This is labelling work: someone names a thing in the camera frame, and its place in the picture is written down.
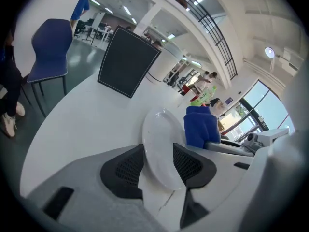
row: metal railing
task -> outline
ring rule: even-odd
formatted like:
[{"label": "metal railing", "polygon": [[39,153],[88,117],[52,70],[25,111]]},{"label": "metal railing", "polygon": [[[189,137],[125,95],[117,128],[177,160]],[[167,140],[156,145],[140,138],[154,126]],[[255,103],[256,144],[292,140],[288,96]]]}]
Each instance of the metal railing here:
[{"label": "metal railing", "polygon": [[200,3],[194,5],[194,2],[196,2],[196,0],[186,0],[188,8],[190,9],[188,13],[191,13],[198,20],[198,22],[203,26],[205,31],[213,39],[216,47],[219,49],[223,57],[225,66],[227,67],[230,76],[230,80],[232,80],[235,76],[237,76],[237,70],[230,48],[228,47],[221,30],[219,29],[218,25],[215,23],[211,15]]}]

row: white sneaker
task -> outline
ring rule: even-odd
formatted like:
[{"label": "white sneaker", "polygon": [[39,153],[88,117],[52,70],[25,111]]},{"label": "white sneaker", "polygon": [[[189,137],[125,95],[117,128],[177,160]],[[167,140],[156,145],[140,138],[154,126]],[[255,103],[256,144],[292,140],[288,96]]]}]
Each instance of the white sneaker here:
[{"label": "white sneaker", "polygon": [[15,117],[10,117],[10,116],[8,116],[7,113],[5,113],[1,116],[1,118],[2,118],[2,121],[4,123],[6,133],[10,137],[14,137],[15,136],[14,127],[16,127]]},{"label": "white sneaker", "polygon": [[17,102],[17,105],[16,105],[16,113],[19,116],[25,116],[25,113],[26,113],[24,106],[19,101]]}]

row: person in white shirt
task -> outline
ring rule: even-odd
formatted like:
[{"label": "person in white shirt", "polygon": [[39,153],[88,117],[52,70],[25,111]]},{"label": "person in white shirt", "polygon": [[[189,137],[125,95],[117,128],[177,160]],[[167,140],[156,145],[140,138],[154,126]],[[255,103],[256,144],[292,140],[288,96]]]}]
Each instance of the person in white shirt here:
[{"label": "person in white shirt", "polygon": [[217,72],[213,72],[209,74],[209,72],[205,72],[203,76],[198,77],[198,81],[194,83],[196,89],[202,93],[204,89],[209,88],[212,83],[212,79],[218,76]]}]

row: plate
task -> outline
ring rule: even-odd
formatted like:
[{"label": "plate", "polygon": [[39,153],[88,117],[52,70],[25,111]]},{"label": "plate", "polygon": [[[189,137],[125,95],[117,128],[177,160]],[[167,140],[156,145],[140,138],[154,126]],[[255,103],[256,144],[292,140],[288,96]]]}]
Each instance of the plate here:
[{"label": "plate", "polygon": [[149,167],[158,181],[170,190],[184,188],[173,163],[173,143],[185,144],[184,130],[166,108],[154,108],[147,114],[142,139]]}]

